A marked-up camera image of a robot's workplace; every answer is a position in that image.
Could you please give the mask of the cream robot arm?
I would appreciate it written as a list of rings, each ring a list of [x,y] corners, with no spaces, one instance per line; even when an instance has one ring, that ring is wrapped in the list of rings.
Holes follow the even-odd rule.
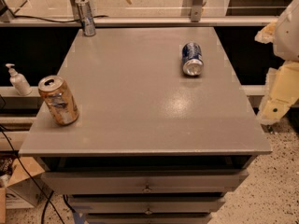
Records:
[[[272,125],[299,100],[299,0],[292,0],[278,20],[260,30],[255,40],[272,43],[274,54],[284,61],[280,68],[268,70],[257,114],[262,125]]]

